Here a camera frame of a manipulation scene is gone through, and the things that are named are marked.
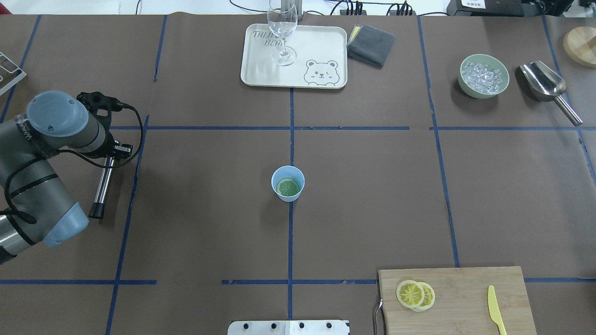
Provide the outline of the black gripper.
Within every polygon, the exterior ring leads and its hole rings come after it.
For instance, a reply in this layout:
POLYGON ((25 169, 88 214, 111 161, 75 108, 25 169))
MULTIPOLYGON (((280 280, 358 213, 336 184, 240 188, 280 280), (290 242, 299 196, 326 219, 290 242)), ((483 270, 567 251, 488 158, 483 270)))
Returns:
POLYGON ((110 157, 111 165, 126 165, 132 158, 122 155, 132 155, 133 146, 130 144, 117 144, 110 131, 106 131, 106 138, 100 147, 95 151, 95 158, 110 157))

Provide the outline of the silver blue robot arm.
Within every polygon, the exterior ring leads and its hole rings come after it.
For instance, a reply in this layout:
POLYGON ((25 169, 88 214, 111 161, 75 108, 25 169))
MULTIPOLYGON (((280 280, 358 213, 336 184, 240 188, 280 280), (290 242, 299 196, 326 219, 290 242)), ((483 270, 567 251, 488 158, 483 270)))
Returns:
POLYGON ((1 124, 0 178, 7 208, 1 212, 1 263, 43 242, 55 247, 83 231, 89 219, 102 219, 113 169, 128 164, 140 151, 115 140, 112 113, 135 111, 102 93, 61 91, 35 96, 24 113, 1 124), (102 177, 89 214, 68 191, 49 159, 74 154, 98 166, 102 177))

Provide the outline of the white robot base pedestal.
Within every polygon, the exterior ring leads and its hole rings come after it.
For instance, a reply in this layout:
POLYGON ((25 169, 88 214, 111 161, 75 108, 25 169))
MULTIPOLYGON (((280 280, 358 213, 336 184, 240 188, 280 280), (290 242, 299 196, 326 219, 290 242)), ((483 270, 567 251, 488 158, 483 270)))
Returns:
POLYGON ((349 335, 344 320, 269 320, 230 323, 228 335, 349 335))

